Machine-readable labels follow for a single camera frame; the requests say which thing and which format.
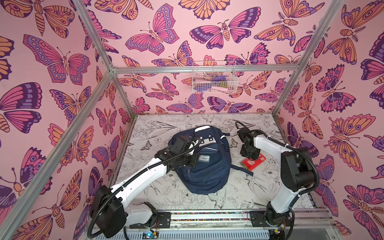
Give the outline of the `red booklet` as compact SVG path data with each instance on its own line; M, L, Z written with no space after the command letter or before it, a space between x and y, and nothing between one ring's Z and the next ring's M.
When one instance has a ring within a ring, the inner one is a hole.
M244 160L242 160L241 162L241 165L249 170L249 171L253 171L256 167L258 167L261 163L263 163L267 158L263 155L263 154L260 154L259 155L259 158L257 160L251 160L249 158L245 158Z

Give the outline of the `clear pen with red cap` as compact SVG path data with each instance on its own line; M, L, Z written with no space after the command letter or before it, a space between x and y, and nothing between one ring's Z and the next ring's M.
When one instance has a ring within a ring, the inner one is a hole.
M203 163L208 163L210 161L210 156L209 155L199 155L198 161L203 162Z

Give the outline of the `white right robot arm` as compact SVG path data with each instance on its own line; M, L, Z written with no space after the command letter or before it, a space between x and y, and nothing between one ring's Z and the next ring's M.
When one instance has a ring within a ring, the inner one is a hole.
M281 163L282 185L275 198L267 204L265 214L281 216L289 213L302 195L319 186L320 176L307 148L291 147L245 125L236 128L243 143L241 156L255 165L264 151Z

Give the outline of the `navy blue student backpack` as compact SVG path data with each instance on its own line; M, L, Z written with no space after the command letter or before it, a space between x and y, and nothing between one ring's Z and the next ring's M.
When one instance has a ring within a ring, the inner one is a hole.
M208 163L197 162L194 168L182 167L176 171L187 189L198 195L208 195L221 190L228 182L231 169L253 176L249 170L232 164L230 145L223 133L213 126L202 126L175 134L169 145L173 145L179 136L198 137L200 145L196 149L199 155L209 155Z

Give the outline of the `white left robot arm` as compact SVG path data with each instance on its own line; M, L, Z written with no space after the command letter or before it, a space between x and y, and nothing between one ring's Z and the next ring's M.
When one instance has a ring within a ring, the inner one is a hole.
M201 143L199 137L178 137L175 144L157 151L154 157L131 177L110 188L100 187L92 204L92 220L87 230L87 238L94 239L99 235L111 238L119 233L126 226L130 216L126 208L131 201L169 171L195 165L199 158L195 151Z

